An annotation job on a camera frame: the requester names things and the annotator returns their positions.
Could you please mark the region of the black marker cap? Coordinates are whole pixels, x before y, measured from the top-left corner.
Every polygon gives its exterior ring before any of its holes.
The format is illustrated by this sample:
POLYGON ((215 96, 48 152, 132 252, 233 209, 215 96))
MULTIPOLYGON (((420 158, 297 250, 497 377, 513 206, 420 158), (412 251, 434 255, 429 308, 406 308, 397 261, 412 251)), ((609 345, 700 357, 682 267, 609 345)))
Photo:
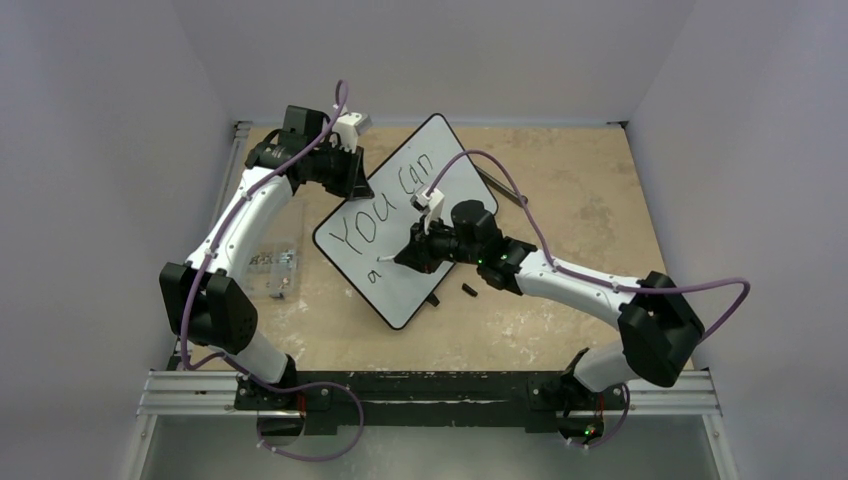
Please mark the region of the black marker cap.
POLYGON ((463 283, 463 284, 461 285, 461 289, 462 289, 462 290, 463 290, 466 294, 468 294, 469 296, 472 296, 472 297, 477 297, 477 296, 478 296, 478 292, 477 292, 474 288, 472 288, 470 285, 468 285, 467 283, 463 283))

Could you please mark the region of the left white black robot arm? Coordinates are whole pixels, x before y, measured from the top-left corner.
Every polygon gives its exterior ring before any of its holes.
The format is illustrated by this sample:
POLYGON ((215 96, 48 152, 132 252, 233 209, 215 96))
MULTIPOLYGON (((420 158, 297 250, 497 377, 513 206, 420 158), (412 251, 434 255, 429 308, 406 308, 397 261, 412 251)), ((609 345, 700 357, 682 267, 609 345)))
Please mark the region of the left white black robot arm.
POLYGON ((297 399, 294 359, 258 330, 258 312, 240 282, 276 214, 313 182, 343 200, 371 199, 359 138, 371 125, 341 103, 332 114, 289 106, 283 125, 247 154, 236 192, 201 245, 181 263, 168 262, 159 284, 170 328, 188 370, 203 366, 189 345, 207 347, 254 383, 272 408, 297 399))

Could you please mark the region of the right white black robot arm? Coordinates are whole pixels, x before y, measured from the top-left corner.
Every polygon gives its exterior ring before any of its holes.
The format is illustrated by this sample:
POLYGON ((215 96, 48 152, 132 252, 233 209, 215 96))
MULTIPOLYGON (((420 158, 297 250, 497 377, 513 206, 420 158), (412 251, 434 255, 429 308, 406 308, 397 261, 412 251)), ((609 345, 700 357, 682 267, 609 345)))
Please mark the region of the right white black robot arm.
POLYGON ((602 279, 585 268, 567 273, 537 246, 504 235, 477 200, 454 206, 449 223, 422 217, 392 260, 423 274, 447 262, 473 265, 494 289, 551 300, 615 328, 619 340, 581 351, 560 377, 556 392, 576 407, 633 379, 673 386, 705 334, 669 277, 652 272, 644 279, 602 279))

